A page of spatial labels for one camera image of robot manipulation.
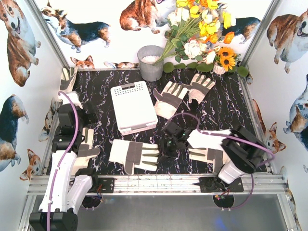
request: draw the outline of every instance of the corgi print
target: corgi print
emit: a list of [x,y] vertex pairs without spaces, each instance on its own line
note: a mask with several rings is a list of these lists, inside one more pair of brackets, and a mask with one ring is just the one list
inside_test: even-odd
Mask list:
[[55,98],[52,98],[49,111],[48,111],[48,113],[46,114],[46,117],[45,117],[45,125],[43,127],[42,132],[40,133],[40,135],[38,137],[38,141],[42,142],[42,141],[46,141],[48,139],[49,133],[50,133],[50,128],[52,126],[53,117],[54,117],[54,114],[56,113],[56,110],[57,110],[56,100],[55,100]]
[[270,46],[274,46],[275,64],[279,58],[286,62],[284,70],[290,72],[291,63],[300,59],[308,51],[308,10],[301,16],[285,14],[276,17],[267,30]]
[[10,73],[14,82],[23,87],[30,77],[31,64],[39,64],[35,54],[41,43],[35,40],[31,26],[15,1],[0,1],[0,20],[9,32],[7,53]]
[[121,62],[121,63],[112,63],[104,62],[104,65],[108,68],[139,68],[139,63],[130,63],[130,62]]
[[105,42],[105,47],[110,44],[109,27],[103,22],[72,23],[66,18],[67,13],[63,10],[54,10],[50,3],[41,9],[45,21],[53,28],[57,37],[64,43],[81,52],[81,46],[97,39]]
[[277,123],[273,123],[273,125],[270,127],[270,129],[266,129],[265,124],[263,122],[263,118],[262,118],[262,114],[260,111],[260,108],[257,104],[257,102],[255,100],[253,100],[254,102],[254,106],[258,115],[258,119],[260,121],[261,124],[261,128],[263,131],[263,135],[264,135],[264,141],[265,141],[265,145],[266,147],[271,150],[274,154],[276,154],[277,152],[281,152],[282,150],[286,149],[286,145],[281,143],[278,138],[277,138]]
[[283,131],[286,134],[294,133],[295,137],[308,150],[308,75],[306,76],[306,88],[292,104],[290,121],[285,123],[287,127]]
[[0,113],[0,172],[9,164],[13,167],[15,161],[20,164],[20,155],[16,153],[20,118],[29,123],[23,102],[16,95],[12,95],[4,102]]
[[75,64],[75,66],[80,67],[81,69],[94,69],[94,63],[93,58],[91,55],[89,55],[86,60],[81,61],[76,58],[71,57],[72,62]]
[[149,27],[154,34],[160,32],[157,27],[167,23],[168,15],[175,11],[175,0],[134,0],[120,16],[123,30],[139,31]]
[[35,155],[35,153],[31,149],[28,149],[28,158],[29,165],[27,169],[20,175],[19,179],[21,180],[31,180],[32,176],[36,176],[39,174],[40,167],[42,165],[40,157],[38,155]]

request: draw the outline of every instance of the gray cup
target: gray cup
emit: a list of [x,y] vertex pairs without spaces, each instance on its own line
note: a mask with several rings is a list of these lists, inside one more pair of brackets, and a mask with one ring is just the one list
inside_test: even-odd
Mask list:
[[141,77],[149,82],[154,82],[159,80],[163,75],[164,60],[155,64],[146,64],[141,61],[146,56],[154,55],[160,57],[164,49],[158,46],[145,46],[140,48],[137,53],[139,59],[139,66]]

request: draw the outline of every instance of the orange flower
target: orange flower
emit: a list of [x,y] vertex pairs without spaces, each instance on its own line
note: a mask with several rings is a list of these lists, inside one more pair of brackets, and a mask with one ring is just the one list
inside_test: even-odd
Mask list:
[[226,34],[225,40],[223,42],[226,44],[230,44],[233,38],[234,38],[234,32],[231,31],[228,34]]

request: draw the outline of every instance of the black table surface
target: black table surface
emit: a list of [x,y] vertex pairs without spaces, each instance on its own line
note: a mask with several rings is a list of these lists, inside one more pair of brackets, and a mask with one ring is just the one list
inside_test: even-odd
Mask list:
[[[156,102],[152,92],[156,88],[161,92],[168,81],[190,84],[194,70],[175,70],[170,74],[163,74],[156,82],[146,82],[153,104]],[[206,95],[201,104],[193,101],[188,103],[186,94],[180,104],[177,113],[188,112],[196,115],[201,122],[200,129],[222,130],[242,125],[253,134],[254,128],[244,100],[241,85],[235,74],[222,76],[205,73],[216,82],[215,86]],[[155,129],[143,131],[127,136],[122,136],[117,129],[116,116],[112,104],[110,89],[115,86],[142,81],[139,70],[104,70],[104,71],[79,71],[74,90],[79,95],[81,103],[90,101],[97,113],[99,122],[90,125],[94,129],[94,148],[100,148],[98,157],[89,161],[89,167],[95,168],[102,175],[125,174],[123,166],[109,162],[109,153],[113,139],[125,139],[144,143],[158,144],[163,136],[163,125],[167,121],[158,116]],[[180,127],[196,126],[196,122],[187,116],[175,118]],[[157,171],[135,169],[135,174],[188,174],[188,173],[211,173],[213,165],[189,159],[187,150],[181,150],[175,161],[167,160],[159,163]]]

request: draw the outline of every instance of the gray floor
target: gray floor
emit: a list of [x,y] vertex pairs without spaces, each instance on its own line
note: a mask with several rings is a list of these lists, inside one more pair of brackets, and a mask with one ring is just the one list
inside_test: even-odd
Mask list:
[[[235,196],[235,205],[246,195]],[[95,211],[80,209],[78,231],[285,231],[276,195],[253,195],[233,211],[212,196],[109,196]]]

